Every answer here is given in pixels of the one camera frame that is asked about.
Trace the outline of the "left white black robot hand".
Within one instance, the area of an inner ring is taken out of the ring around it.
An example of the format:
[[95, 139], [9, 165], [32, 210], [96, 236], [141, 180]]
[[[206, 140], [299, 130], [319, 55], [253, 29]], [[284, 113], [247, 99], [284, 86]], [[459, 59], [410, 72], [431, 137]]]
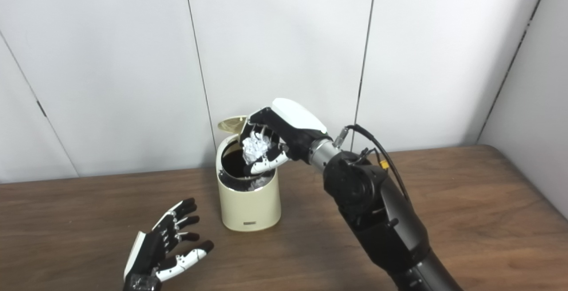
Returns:
[[122, 275], [124, 291], [160, 291], [164, 282], [189, 270], [214, 249], [214, 243], [205, 240], [189, 251], [171, 254], [183, 242], [199, 241], [199, 234], [183, 231], [200, 221], [192, 215], [196, 210], [194, 198], [184, 199], [169, 208], [149, 232], [137, 233]]

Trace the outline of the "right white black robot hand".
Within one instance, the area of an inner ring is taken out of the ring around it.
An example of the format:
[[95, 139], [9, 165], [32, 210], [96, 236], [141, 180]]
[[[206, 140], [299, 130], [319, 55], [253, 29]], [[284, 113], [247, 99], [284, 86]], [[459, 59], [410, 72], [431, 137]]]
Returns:
[[245, 139], [256, 131], [268, 131], [278, 143], [244, 167], [246, 176], [263, 174], [289, 160], [312, 165], [316, 145], [332, 141], [325, 125], [313, 113], [286, 98], [276, 98], [269, 107], [246, 117], [239, 137], [240, 145], [243, 147]]

